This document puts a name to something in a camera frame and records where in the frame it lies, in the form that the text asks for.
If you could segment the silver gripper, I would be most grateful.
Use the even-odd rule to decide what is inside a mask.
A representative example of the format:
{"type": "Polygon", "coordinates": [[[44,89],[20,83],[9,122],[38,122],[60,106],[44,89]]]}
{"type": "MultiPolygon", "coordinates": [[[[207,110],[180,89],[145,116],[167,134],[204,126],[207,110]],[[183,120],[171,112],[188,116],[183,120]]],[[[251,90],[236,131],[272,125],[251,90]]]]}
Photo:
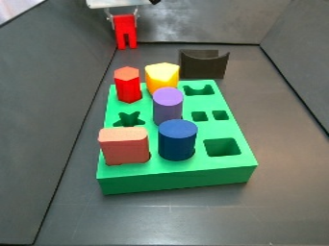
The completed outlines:
{"type": "MultiPolygon", "coordinates": [[[[160,0],[85,0],[85,4],[91,9],[104,9],[105,18],[111,22],[112,29],[115,29],[113,15],[109,8],[140,6],[140,5],[156,5],[160,0]]],[[[139,8],[133,10],[135,27],[137,27],[139,8]]]]}

